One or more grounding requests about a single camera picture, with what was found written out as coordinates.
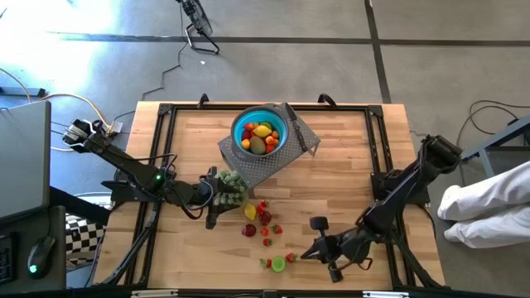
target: person's leg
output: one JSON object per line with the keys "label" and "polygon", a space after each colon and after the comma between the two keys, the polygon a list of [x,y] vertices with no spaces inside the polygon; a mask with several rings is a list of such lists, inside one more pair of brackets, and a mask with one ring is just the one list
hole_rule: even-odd
{"label": "person's leg", "polygon": [[441,199],[438,217],[472,219],[493,208],[527,202],[530,202],[530,161],[473,185],[449,187]]}
{"label": "person's leg", "polygon": [[517,206],[487,219],[455,223],[447,240],[470,248],[496,248],[530,241],[530,205]]}

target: gray floor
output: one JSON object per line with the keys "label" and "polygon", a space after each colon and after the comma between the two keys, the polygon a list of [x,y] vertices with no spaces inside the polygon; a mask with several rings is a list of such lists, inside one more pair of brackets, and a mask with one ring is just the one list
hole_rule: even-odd
{"label": "gray floor", "polygon": [[[215,36],[370,38],[361,0],[204,0]],[[524,0],[372,0],[378,34],[384,39],[530,40]],[[176,64],[181,43],[60,41],[46,31],[142,36],[180,36],[175,1],[28,1],[9,6],[0,19],[0,65],[26,85],[51,93],[75,92],[91,100],[109,121],[133,110],[142,93],[160,84],[161,72]],[[314,101],[326,92],[337,102],[381,103],[372,46],[352,44],[223,43],[220,56],[186,48],[182,68],[168,73],[166,88],[146,100]],[[382,46],[390,97],[404,103],[411,129],[442,134],[453,142],[471,103],[479,99],[530,104],[528,47]],[[0,85],[15,86],[5,75]],[[76,99],[52,99],[54,121],[94,119]],[[25,103],[1,98],[0,106]],[[518,116],[528,110],[513,110]],[[132,118],[123,118],[126,129]],[[511,117],[487,110],[477,122],[490,131]],[[60,139],[53,136],[60,146]],[[420,137],[412,135],[416,145]],[[487,136],[468,127],[461,146]],[[127,135],[117,144],[125,147]],[[96,156],[52,152],[51,184],[70,193],[105,191],[101,180],[113,168]],[[466,181],[478,180],[479,166],[466,167]],[[430,187],[436,212],[443,190],[460,183],[441,176]],[[448,243],[447,223],[436,221],[446,282],[455,289],[528,296],[528,245],[472,250]]]}

